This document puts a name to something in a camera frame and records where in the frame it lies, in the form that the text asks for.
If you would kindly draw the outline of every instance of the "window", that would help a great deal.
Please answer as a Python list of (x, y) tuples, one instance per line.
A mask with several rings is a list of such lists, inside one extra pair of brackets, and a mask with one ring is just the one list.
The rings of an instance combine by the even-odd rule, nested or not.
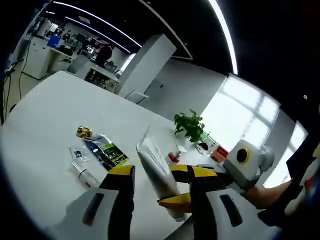
[(257, 148), (266, 141), (279, 104), (260, 89), (230, 75), (201, 114), (204, 131), (228, 152), (244, 138)]
[(295, 151), (300, 147), (300, 145), (303, 143), (303, 141), (307, 137), (306, 130), (302, 127), (302, 125), (297, 122), (292, 136), (289, 141), (289, 145), (284, 151), (279, 163), (273, 170), (273, 172), (270, 174), (270, 176), (267, 178), (263, 186), (265, 188), (273, 188), (280, 184), (283, 184), (291, 179), (288, 167), (287, 167), (287, 161), (288, 159), (295, 153)]
[(121, 67), (121, 69), (120, 69), (120, 71), (124, 71), (126, 68), (127, 68), (127, 66), (129, 65), (129, 63), (131, 62), (131, 60), (135, 57), (135, 53), (133, 53), (133, 54), (131, 54), (129, 57), (128, 57), (128, 59), (124, 62), (124, 64), (122, 65), (122, 67)]

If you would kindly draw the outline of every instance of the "potted plant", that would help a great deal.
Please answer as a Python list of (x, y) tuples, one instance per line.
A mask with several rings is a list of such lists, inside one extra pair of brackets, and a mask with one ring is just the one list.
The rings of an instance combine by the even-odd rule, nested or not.
[(201, 134), (204, 132), (205, 125), (201, 123), (202, 117), (197, 116), (197, 113), (189, 109), (192, 116), (180, 112), (174, 115), (174, 134), (185, 131), (184, 137), (189, 138), (190, 142), (197, 143), (201, 140)]

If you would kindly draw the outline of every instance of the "floor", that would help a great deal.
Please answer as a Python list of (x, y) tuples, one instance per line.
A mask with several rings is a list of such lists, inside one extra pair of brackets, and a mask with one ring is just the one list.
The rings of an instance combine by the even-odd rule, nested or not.
[[(7, 77), (5, 81), (4, 93), (2, 93), (3, 100), (4, 100), (4, 116), (5, 117), (9, 116), (11, 107), (19, 103), (19, 101), (21, 100), (20, 92), (19, 92), (19, 77), (23, 67), (24, 67), (24, 62), (23, 61), (19, 62), (14, 68), (15, 71), (11, 74), (11, 81), (9, 77)], [(35, 86), (41, 83), (41, 81), (43, 81), (44, 79), (37, 80), (29, 75), (22, 73), (20, 78), (21, 97), (23, 98), (31, 89), (33, 89)]]

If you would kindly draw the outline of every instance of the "black ceiling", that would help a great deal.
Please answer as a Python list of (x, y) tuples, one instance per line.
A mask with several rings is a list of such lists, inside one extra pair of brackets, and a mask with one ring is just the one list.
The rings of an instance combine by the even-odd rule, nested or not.
[[(174, 56), (189, 57), (172, 32), (139, 0), (60, 1), (97, 15), (141, 45), (150, 36), (165, 33), (177, 46)], [(181, 61), (225, 75), (233, 72), (225, 35), (208, 0), (149, 2), (149, 6), (170, 25), (191, 53), (192, 60)], [(320, 124), (320, 81), (317, 75), (320, 21), (319, 8), (314, 3), (316, 1), (217, 2), (231, 34), (238, 75), (277, 99), (281, 108), (292, 119), (300, 120), (307, 130), (317, 127)], [(90, 20), (92, 28), (130, 52), (135, 53), (140, 49), (112, 27), (79, 10), (54, 3), (46, 10), (55, 12), (54, 17), (64, 21), (65, 16), (77, 21), (80, 21), (78, 16), (85, 17)]]

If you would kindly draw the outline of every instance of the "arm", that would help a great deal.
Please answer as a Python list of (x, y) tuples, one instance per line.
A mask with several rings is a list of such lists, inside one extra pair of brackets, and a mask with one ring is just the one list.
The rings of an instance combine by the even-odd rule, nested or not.
[(257, 209), (266, 209), (279, 199), (290, 183), (291, 180), (273, 188), (252, 187), (246, 190), (243, 196)]

